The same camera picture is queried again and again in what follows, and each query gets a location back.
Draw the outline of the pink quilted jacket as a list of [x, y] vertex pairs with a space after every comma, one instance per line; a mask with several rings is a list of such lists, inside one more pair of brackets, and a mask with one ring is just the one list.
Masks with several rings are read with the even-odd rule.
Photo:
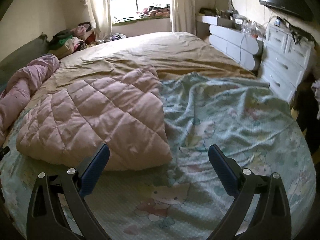
[[121, 77], [76, 81], [24, 116], [16, 148], [37, 160], [77, 166], [105, 144], [110, 149], [107, 171], [165, 165], [172, 153], [159, 85], [153, 66]]

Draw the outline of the cream curtain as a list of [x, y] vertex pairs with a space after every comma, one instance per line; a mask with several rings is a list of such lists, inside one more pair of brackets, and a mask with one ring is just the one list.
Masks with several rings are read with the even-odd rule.
[[170, 22], [174, 32], [196, 34], [195, 0], [171, 0]]
[[112, 20], [110, 0], [85, 0], [91, 26], [97, 40], [105, 40], [110, 37]]

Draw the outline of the left cream curtain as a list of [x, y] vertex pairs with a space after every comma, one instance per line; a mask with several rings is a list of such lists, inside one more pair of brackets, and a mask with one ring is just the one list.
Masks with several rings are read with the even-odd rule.
[[105, 40], [110, 37], [112, 20], [110, 0], [85, 0], [91, 26], [97, 40]]

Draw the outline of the grey green headboard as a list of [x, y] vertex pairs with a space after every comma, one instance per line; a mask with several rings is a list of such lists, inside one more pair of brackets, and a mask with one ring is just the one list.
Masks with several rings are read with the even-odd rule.
[[48, 36], [42, 33], [39, 37], [13, 51], [1, 61], [1, 91], [6, 87], [11, 76], [30, 61], [48, 53]]

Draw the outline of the tan bed sheet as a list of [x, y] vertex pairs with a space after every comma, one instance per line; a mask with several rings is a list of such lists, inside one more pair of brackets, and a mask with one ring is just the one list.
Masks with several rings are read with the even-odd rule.
[[27, 105], [32, 109], [42, 98], [79, 81], [122, 76], [152, 65], [160, 79], [178, 79], [198, 72], [207, 77], [255, 75], [199, 37], [186, 32], [159, 32], [103, 43], [60, 61], [60, 68], [39, 88]]

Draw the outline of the teal cartoon print blanket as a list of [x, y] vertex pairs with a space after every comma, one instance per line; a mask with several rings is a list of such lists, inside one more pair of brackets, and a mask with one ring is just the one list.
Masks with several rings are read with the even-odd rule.
[[212, 144], [255, 174], [280, 174], [292, 235], [303, 230], [316, 171], [285, 101], [259, 81], [196, 73], [163, 81], [161, 97], [172, 161], [104, 172], [86, 198], [112, 239], [206, 239], [233, 201], [209, 162]]

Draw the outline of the white drawer cabinet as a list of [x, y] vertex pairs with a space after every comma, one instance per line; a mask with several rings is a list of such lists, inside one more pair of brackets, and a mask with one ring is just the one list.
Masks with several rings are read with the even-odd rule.
[[269, 24], [258, 77], [277, 97], [293, 104], [299, 84], [316, 64], [315, 43], [293, 38], [289, 30]]

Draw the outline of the right cream curtain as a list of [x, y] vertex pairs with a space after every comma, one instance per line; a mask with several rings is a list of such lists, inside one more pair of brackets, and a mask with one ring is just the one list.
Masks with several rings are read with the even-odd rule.
[[170, 22], [174, 32], [196, 34], [195, 0], [171, 0]]

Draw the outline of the clothes on window sill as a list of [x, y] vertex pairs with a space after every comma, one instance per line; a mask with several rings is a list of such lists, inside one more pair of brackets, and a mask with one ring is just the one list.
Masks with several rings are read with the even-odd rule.
[[140, 18], [167, 18], [170, 17], [170, 4], [151, 5], [137, 14]]

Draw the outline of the pile of clothes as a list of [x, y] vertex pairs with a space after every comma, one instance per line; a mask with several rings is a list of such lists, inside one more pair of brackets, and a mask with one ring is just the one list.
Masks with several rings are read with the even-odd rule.
[[96, 44], [95, 33], [91, 23], [83, 22], [73, 29], [65, 29], [55, 34], [48, 43], [48, 53], [55, 55], [58, 59], [62, 59]]

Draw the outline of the pink rolled duvet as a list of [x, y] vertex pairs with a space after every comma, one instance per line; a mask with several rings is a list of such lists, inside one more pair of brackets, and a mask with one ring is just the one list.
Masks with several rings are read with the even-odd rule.
[[53, 54], [45, 54], [25, 67], [17, 70], [1, 92], [1, 145], [9, 127], [42, 84], [59, 68], [59, 59]]

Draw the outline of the white vanity mirror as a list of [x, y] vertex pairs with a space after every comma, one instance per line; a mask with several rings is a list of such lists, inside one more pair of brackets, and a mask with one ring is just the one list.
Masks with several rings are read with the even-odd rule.
[[218, 13], [222, 11], [233, 12], [235, 10], [232, 0], [215, 0], [214, 8]]

